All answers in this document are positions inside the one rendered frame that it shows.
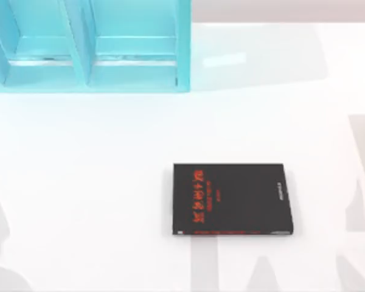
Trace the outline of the light blue rack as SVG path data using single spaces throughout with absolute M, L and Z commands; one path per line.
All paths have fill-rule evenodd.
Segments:
M 192 0 L 0 0 L 0 92 L 187 92 Z

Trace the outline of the black book with red lettering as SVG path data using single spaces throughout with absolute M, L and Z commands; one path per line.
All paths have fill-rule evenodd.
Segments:
M 291 235 L 283 164 L 175 164 L 173 234 Z

